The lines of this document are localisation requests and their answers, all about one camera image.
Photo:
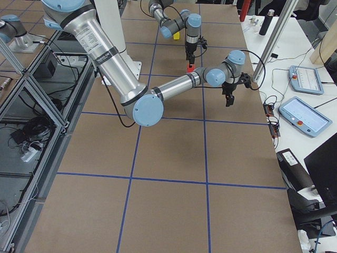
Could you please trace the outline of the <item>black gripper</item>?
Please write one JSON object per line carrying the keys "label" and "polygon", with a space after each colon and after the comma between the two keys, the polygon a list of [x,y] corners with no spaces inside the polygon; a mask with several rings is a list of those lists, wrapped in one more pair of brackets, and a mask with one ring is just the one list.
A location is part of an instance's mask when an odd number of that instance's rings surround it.
{"label": "black gripper", "polygon": [[236,89],[237,84],[224,82],[222,84],[222,95],[225,95],[226,104],[225,106],[232,106],[234,104],[235,97],[233,95],[234,90]]}
{"label": "black gripper", "polygon": [[197,49],[197,43],[190,43],[185,42],[185,52],[186,52],[186,60],[189,62],[189,66],[192,66],[195,64],[195,55],[194,52]]}

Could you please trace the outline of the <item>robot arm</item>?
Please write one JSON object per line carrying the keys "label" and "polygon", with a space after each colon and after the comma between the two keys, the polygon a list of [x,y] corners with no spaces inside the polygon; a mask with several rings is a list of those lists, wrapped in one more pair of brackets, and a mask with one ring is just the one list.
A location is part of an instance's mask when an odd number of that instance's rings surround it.
{"label": "robot arm", "polygon": [[122,40],[123,30],[117,4],[108,1],[44,1],[45,25],[75,36],[92,59],[103,80],[120,95],[126,115],[138,125],[149,127],[161,119],[164,101],[203,83],[221,87],[227,105],[234,101],[237,85],[251,87],[249,75],[242,72],[245,54],[233,50],[215,67],[190,68],[163,85],[149,89],[141,83],[131,59],[114,45]]}
{"label": "robot arm", "polygon": [[164,10],[171,7],[173,1],[150,1],[148,11],[150,16],[155,18],[160,25],[160,32],[164,38],[170,38],[174,34],[185,29],[185,52],[187,71],[191,72],[195,69],[194,52],[198,46],[207,49],[207,40],[201,36],[201,16],[197,13],[192,13],[188,9],[179,12],[179,16],[175,19],[169,18]]}

